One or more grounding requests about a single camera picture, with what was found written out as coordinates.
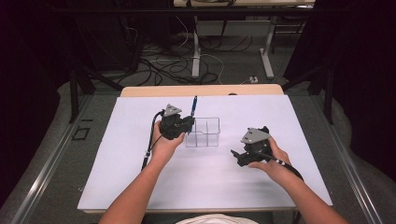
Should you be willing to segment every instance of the white tabletop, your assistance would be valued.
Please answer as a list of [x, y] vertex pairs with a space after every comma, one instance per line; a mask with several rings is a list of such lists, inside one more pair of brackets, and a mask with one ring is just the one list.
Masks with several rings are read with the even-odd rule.
[[[153, 116], [167, 104], [190, 114], [192, 97], [121, 97], [114, 107], [78, 209], [103, 212], [139, 174]], [[198, 96], [197, 118], [218, 117], [218, 147], [183, 144], [163, 169], [149, 212], [226, 212], [294, 209], [264, 172], [240, 167], [231, 149], [244, 152], [247, 128], [267, 126], [306, 184], [327, 204], [329, 193], [287, 95]]]
[[[174, 0], [175, 7], [185, 7], [187, 0]], [[191, 0], [193, 7], [224, 7], [228, 2], [224, 3], [205, 3]], [[266, 7], [266, 6], [305, 6], [313, 5], [315, 0], [236, 0], [234, 7]]]

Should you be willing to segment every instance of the hand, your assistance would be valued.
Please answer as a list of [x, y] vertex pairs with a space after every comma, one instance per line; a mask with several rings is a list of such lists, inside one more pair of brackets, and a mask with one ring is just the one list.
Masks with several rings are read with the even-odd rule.
[[165, 137], [162, 137], [160, 133], [160, 124], [160, 121], [157, 121], [154, 124], [152, 135], [152, 144], [154, 146], [152, 149], [152, 158], [150, 163], [159, 165], [163, 168], [165, 164], [171, 160], [176, 148], [183, 142], [185, 134], [182, 133], [178, 138], [168, 140]]
[[[270, 143], [270, 147], [273, 151], [274, 157], [291, 165], [288, 153], [277, 146], [275, 139], [273, 137], [270, 137], [268, 141]], [[268, 163], [254, 161], [251, 162], [248, 167], [263, 170], [270, 176], [271, 179], [273, 179], [280, 186], [283, 186], [283, 184], [287, 182], [287, 180], [290, 179], [291, 176], [295, 176], [294, 173], [281, 166], [280, 164], [276, 163], [276, 161], [269, 161]]]

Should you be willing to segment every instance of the gray carpet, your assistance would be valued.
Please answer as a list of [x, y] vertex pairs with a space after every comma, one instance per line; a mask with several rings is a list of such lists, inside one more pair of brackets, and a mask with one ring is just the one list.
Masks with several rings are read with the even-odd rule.
[[[225, 49], [234, 47], [235, 43], [239, 43], [241, 39], [243, 38], [227, 38], [223, 41], [223, 47]], [[261, 47], [260, 39], [253, 39], [251, 47], [245, 51], [208, 52], [216, 58], [206, 56], [205, 60], [211, 72], [218, 74], [222, 71], [221, 82], [223, 84], [239, 84], [246, 81], [250, 76], [257, 76], [259, 83], [282, 84], [284, 80], [281, 76], [297, 40], [297, 35], [277, 37], [276, 53], [270, 55], [273, 69], [276, 73], [274, 80], [267, 80], [264, 76], [258, 52], [258, 48]], [[172, 57], [161, 56], [160, 58], [171, 59]], [[182, 71], [179, 74], [187, 77], [189, 72]], [[136, 74], [125, 78], [121, 84], [133, 86], [144, 81], [147, 77], [147, 73]], [[154, 81], [154, 77], [151, 77], [146, 85], [154, 85]], [[164, 77], [162, 85], [180, 84]], [[93, 223], [99, 220], [100, 216], [98, 215], [88, 215], [77, 210], [78, 200], [81, 195], [81, 191], [78, 189], [88, 178], [96, 150], [106, 129], [118, 92], [112, 91], [101, 82], [96, 81], [95, 86], [98, 88], [98, 92], [94, 96], [86, 98], [88, 99], [86, 110], [76, 123], [76, 129], [80, 129], [80, 131], [74, 130], [73, 133], [76, 134], [74, 135], [75, 140], [69, 139], [66, 141], [62, 159], [57, 164], [56, 170], [52, 174], [43, 194], [40, 195], [39, 201], [34, 204], [31, 213], [28, 214], [26, 223]], [[0, 211], [1, 223], [11, 223], [47, 159], [50, 158], [55, 148], [59, 146], [58, 144], [68, 127], [70, 98], [67, 84], [62, 86], [59, 92], [62, 98], [57, 115], [29, 168], [2, 207]], [[306, 83], [290, 89], [287, 94], [290, 96], [318, 168], [331, 193], [334, 209], [350, 223], [368, 223], [356, 198], [354, 189], [351, 187], [336, 156], [335, 144], [326, 129], [326, 124], [320, 118], [320, 111], [315, 108], [313, 97], [306, 94]], [[333, 114], [334, 126], [347, 148], [350, 139], [350, 126], [343, 114], [342, 107], [336, 102], [334, 102]], [[84, 138], [87, 129], [89, 129], [89, 132], [86, 139], [77, 140]], [[384, 223], [392, 223], [396, 220], [394, 213], [396, 208], [395, 183], [365, 161], [354, 156], [353, 153], [350, 152], [350, 155], [368, 190], [367, 193], [371, 196], [373, 204]], [[275, 212], [274, 219], [275, 223], [290, 223], [291, 212]]]

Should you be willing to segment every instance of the forearm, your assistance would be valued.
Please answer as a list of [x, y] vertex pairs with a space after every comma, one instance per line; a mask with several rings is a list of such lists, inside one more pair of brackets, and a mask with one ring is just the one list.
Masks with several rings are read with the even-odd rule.
[[305, 223], [347, 223], [300, 178], [294, 176], [282, 187], [297, 205]]
[[99, 223], [141, 223], [161, 170], [161, 166], [149, 163], [108, 207]]

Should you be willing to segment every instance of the black bar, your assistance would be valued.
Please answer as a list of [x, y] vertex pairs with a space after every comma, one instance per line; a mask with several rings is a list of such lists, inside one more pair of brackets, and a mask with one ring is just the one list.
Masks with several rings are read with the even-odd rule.
[[337, 16], [348, 12], [345, 8], [246, 8], [246, 7], [199, 7], [199, 8], [114, 8], [114, 9], [84, 9], [84, 8], [51, 8], [52, 11], [75, 16], [86, 15], [134, 15], [149, 17], [153, 15], [164, 16]]

